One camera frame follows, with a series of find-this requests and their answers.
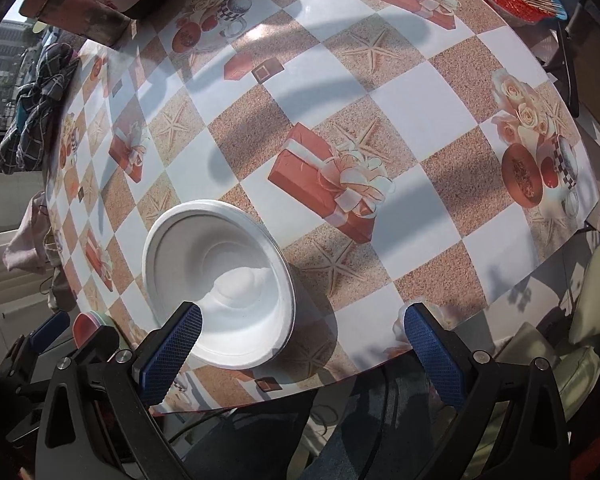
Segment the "white bowl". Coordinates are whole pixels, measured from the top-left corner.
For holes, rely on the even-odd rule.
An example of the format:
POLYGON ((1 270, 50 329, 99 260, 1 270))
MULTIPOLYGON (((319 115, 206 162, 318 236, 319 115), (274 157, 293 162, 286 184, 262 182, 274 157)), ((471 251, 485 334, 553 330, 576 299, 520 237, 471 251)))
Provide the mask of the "white bowl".
POLYGON ((204 364, 257 367, 283 350, 294 329, 294 281, 275 240, 220 200, 192 200, 164 212, 146 238, 142 274, 158 323, 185 301, 201 310, 192 355, 204 364))

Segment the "pink rectangular plate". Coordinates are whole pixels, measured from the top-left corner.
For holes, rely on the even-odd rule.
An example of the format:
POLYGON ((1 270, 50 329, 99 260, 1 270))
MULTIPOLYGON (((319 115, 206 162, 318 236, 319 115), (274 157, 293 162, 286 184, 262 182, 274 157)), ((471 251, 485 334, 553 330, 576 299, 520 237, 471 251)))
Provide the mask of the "pink rectangular plate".
POLYGON ((78 348, 82 348, 96 330, 102 326, 111 326, 112 319, 96 311, 81 312, 76 316, 72 326, 72 336, 78 348))

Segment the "beige cloth bag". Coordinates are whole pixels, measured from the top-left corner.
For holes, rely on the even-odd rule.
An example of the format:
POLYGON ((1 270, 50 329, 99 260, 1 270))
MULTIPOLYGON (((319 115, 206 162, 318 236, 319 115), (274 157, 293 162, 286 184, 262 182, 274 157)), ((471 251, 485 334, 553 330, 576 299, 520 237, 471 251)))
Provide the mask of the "beige cloth bag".
POLYGON ((5 268, 44 274, 48 263, 44 240, 49 230, 46 207, 31 200, 18 230, 3 252, 5 268))

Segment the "green padded stool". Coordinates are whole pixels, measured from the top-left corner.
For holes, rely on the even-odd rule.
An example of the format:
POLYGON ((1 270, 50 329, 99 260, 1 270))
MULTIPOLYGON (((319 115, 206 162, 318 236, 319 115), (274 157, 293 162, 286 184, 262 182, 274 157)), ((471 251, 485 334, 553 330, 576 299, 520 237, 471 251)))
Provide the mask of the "green padded stool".
POLYGON ((600 246, 562 325, 565 333, 524 323, 498 356, 465 344, 475 379, 419 478, 583 479, 595 470, 600 436, 577 454, 568 424, 600 410, 600 246))

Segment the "plaid dark cloth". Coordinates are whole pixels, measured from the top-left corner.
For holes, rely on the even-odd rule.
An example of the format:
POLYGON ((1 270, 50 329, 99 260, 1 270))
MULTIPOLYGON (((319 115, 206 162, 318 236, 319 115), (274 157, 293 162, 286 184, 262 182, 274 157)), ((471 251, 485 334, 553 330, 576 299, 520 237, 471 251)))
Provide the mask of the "plaid dark cloth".
POLYGON ((65 42, 55 42, 43 50, 34 79, 17 93, 15 116, 1 140, 3 174, 42 168, 55 116, 78 63, 73 47, 65 42))

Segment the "patterned tablecloth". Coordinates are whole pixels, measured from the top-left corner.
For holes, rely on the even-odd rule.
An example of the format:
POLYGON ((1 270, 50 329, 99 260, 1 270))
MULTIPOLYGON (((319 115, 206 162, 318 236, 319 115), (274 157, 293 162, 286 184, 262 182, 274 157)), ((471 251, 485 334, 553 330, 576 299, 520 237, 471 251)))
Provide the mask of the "patterned tablecloth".
POLYGON ((422 300, 457 326, 600 200, 580 132, 483 0, 169 0, 79 54, 47 203, 69 285, 137 346, 198 280, 145 257, 194 200, 249 214, 298 294, 261 366, 196 354, 161 413, 234 408, 368 370, 422 300))

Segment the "folding chair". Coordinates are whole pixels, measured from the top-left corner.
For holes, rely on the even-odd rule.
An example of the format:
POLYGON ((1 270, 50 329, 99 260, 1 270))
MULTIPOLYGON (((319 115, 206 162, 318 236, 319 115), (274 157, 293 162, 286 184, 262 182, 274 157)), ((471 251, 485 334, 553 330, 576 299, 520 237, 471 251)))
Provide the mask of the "folding chair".
POLYGON ((588 115, 600 125, 600 9, 579 0, 568 21, 556 22, 558 50, 545 65, 574 118, 588 115))

